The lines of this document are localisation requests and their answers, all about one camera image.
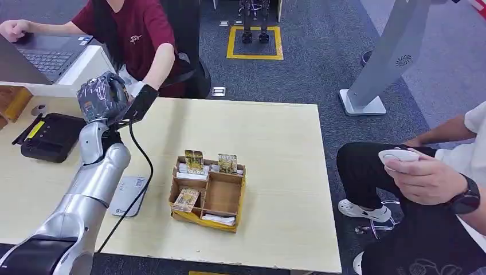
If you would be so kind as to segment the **person's left hand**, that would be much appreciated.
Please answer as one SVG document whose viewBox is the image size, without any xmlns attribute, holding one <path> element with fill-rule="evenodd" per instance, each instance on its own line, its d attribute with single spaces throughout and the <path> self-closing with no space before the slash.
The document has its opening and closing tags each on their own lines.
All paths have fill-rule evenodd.
<svg viewBox="0 0 486 275">
<path fill-rule="evenodd" d="M 419 159 L 415 162 L 389 159 L 384 164 L 386 172 L 408 200 L 421 205 L 439 205 L 467 190 L 466 178 L 456 170 L 413 148 L 408 150 L 415 152 Z"/>
</svg>

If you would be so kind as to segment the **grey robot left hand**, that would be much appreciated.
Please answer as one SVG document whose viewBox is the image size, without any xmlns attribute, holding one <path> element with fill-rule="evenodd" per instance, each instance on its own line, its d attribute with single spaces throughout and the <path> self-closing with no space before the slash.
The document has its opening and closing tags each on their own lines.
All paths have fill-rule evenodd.
<svg viewBox="0 0 486 275">
<path fill-rule="evenodd" d="M 90 78 L 76 93 L 84 120 L 109 120 L 118 116 L 128 106 L 125 81 L 115 73 L 106 71 Z"/>
</svg>

